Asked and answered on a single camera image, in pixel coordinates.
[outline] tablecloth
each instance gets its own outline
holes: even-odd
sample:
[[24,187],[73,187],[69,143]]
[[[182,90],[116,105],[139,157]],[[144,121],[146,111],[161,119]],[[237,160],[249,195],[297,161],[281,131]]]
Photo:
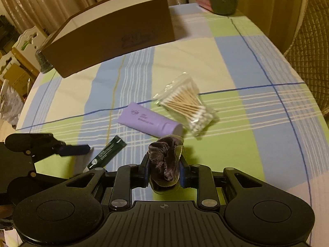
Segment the tablecloth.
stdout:
[[[170,8],[177,40],[102,62],[63,79],[39,75],[17,130],[51,132],[67,144],[87,143],[91,155],[49,157],[37,171],[60,177],[81,172],[115,136],[128,145],[107,166],[138,164],[155,139],[117,123],[130,102],[167,115],[151,100],[183,72],[219,121],[200,137],[185,135],[187,161],[213,171],[235,167],[309,203],[316,223],[312,246],[329,246],[329,130],[301,78],[245,16],[214,15],[196,4]],[[159,196],[134,189],[133,199],[195,199],[179,189]]]

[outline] plaid tablecloth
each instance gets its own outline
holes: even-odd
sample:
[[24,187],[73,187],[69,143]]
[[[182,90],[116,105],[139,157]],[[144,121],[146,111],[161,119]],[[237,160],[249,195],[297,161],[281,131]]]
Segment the plaid tablecloth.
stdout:
[[[329,130],[307,86],[247,17],[217,16],[196,4],[170,10],[175,42],[66,79],[55,70],[39,75],[18,131],[51,132],[68,144],[87,143],[94,152],[76,160],[52,156],[38,162],[37,171],[60,177],[82,172],[115,135],[128,145],[106,169],[138,164],[154,138],[118,124],[118,116],[133,101],[166,115],[151,99],[186,71],[220,119],[199,138],[185,136],[188,162],[213,171],[235,167],[299,196],[315,211],[312,246],[329,246]],[[143,200],[195,199],[195,194],[133,190],[133,198]]]

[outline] quilted fabric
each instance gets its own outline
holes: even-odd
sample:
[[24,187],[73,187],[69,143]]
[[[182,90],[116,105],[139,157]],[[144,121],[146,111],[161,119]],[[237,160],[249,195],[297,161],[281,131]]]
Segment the quilted fabric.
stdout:
[[329,0],[308,0],[302,26],[285,57],[329,117]]

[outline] clear plastic bag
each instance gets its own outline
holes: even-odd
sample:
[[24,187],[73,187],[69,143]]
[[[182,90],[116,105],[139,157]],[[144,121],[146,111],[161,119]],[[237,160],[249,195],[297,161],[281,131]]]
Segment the clear plastic bag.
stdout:
[[0,91],[0,119],[17,125],[23,106],[19,94],[9,85],[8,80],[4,80]]
[[153,99],[158,106],[169,111],[193,136],[199,135],[212,120],[216,119],[215,111],[199,99],[199,89],[186,72],[173,80]]

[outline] metal screw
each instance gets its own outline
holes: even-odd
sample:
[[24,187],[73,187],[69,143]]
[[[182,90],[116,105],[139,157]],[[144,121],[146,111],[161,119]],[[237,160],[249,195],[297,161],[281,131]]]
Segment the metal screw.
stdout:
[[218,203],[214,199],[204,199],[201,204],[205,207],[215,207]]
[[124,207],[126,206],[128,203],[125,199],[115,199],[111,202],[112,206],[114,206],[115,208],[119,208],[119,207]]

